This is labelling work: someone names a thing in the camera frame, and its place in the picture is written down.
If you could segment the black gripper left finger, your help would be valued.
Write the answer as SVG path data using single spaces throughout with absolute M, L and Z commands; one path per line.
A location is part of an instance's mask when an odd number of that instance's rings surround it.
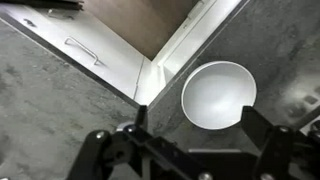
M 147 107 L 140 106 L 134 122 L 122 130 L 90 132 L 67 180 L 108 180 L 116 166 L 128 165 L 142 180 L 197 180 L 199 164 L 175 145 L 144 128 Z

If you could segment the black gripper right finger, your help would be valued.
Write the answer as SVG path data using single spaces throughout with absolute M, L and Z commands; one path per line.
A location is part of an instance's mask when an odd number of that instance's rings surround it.
M 304 173 L 320 177 L 319 131 L 303 134 L 284 125 L 273 125 L 252 106 L 242 108 L 241 126 L 261 154 L 254 165 L 258 180 L 300 180 L 290 169 L 295 164 Z

